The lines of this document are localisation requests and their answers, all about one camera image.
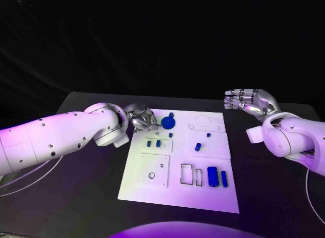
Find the table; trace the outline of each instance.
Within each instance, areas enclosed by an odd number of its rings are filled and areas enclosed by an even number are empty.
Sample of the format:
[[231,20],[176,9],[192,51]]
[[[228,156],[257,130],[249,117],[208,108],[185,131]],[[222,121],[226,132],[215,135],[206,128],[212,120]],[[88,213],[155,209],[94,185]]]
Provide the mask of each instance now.
[[[216,224],[264,237],[325,237],[325,225],[311,212],[304,192],[306,168],[267,151],[262,143],[249,144],[245,130],[258,126],[252,116],[224,110],[221,100],[68,94],[57,113],[83,111],[97,103],[119,106],[144,103],[149,108],[221,112],[228,136],[231,167],[239,214],[214,212],[116,199],[129,143],[114,148],[84,148],[64,156],[48,176],[29,188],[0,200],[0,232],[34,238],[101,238],[162,221]],[[281,110],[318,120],[308,105],[280,104]],[[11,190],[32,182],[57,160]],[[310,173],[308,193],[325,219],[325,177]]]

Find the small blue piece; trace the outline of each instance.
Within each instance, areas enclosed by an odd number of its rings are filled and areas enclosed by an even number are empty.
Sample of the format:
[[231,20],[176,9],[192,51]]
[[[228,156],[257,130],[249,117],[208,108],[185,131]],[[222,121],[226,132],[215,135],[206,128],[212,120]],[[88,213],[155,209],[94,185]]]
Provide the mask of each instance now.
[[167,130],[175,126],[173,114],[169,113],[169,116],[160,120],[162,127]]
[[208,186],[218,187],[216,167],[206,168],[206,175],[208,175]]
[[195,145],[195,151],[199,151],[201,143],[196,143]]
[[225,172],[221,171],[221,180],[222,180],[222,187],[226,187],[226,179],[225,179]]

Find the white cable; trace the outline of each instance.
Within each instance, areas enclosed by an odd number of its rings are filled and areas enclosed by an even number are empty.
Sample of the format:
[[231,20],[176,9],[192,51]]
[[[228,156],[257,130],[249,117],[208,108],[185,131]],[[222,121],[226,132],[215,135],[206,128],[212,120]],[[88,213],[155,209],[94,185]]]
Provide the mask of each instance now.
[[4,197],[4,196],[6,196],[6,195],[9,195],[9,194],[14,194],[15,192],[19,192],[19,191],[24,190],[25,188],[28,188],[31,185],[34,185],[34,184],[47,176],[47,174],[51,172],[51,170],[54,169],[55,165],[60,163],[61,158],[63,158],[63,156],[60,157],[60,159],[58,159],[57,163],[54,164],[52,168],[45,172],[45,174],[44,174],[32,183],[29,183],[29,184],[28,184],[25,187],[22,187],[21,189],[18,189],[18,190],[15,190],[15,191],[12,191],[12,192],[9,192],[9,193],[5,193],[5,194],[0,195],[0,197]]
[[313,205],[311,205],[311,202],[310,202],[308,189],[307,189],[308,171],[310,171],[310,170],[307,169],[307,172],[306,172],[306,183],[304,183],[304,186],[306,186],[306,195],[307,195],[307,200],[308,200],[308,204],[310,204],[311,210],[313,210],[313,212],[314,212],[314,214],[316,214],[318,220],[320,220],[321,223],[325,224],[325,221],[321,220],[320,216],[317,215],[317,212],[316,212],[316,210],[314,210],[314,208],[313,208]]
[[12,181],[9,181],[9,182],[6,182],[5,184],[2,184],[2,185],[0,186],[0,188],[2,188],[4,186],[9,185],[9,184],[14,183],[15,181],[18,181],[21,178],[24,178],[27,175],[29,175],[34,171],[37,171],[37,170],[48,163],[48,161],[47,161],[42,165],[40,165],[35,169],[32,169],[32,171],[29,171],[29,172],[25,173],[22,176],[19,176],[18,178],[15,178]]

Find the blue block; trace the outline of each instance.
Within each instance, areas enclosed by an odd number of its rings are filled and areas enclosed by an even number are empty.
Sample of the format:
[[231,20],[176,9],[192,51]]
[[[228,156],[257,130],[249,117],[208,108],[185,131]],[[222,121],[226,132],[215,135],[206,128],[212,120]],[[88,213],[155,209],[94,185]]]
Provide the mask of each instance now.
[[225,171],[221,171],[222,187],[226,187]]
[[206,168],[208,186],[218,187],[216,167]]
[[201,143],[196,143],[196,145],[195,145],[195,151],[199,151],[199,148],[201,148]]

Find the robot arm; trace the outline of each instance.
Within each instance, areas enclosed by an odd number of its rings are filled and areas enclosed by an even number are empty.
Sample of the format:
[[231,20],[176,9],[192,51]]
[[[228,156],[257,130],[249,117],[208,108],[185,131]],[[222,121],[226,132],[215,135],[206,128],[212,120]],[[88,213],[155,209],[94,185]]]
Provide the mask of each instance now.
[[325,122],[281,112],[272,96],[261,89],[225,91],[224,108],[244,110],[262,122],[247,130],[251,143],[262,141],[274,156],[291,159],[325,176]]
[[52,115],[0,130],[0,176],[80,150],[90,139],[97,146],[119,147],[127,142],[129,121],[136,131],[155,130],[159,126],[143,104],[123,109],[97,103],[83,112]]

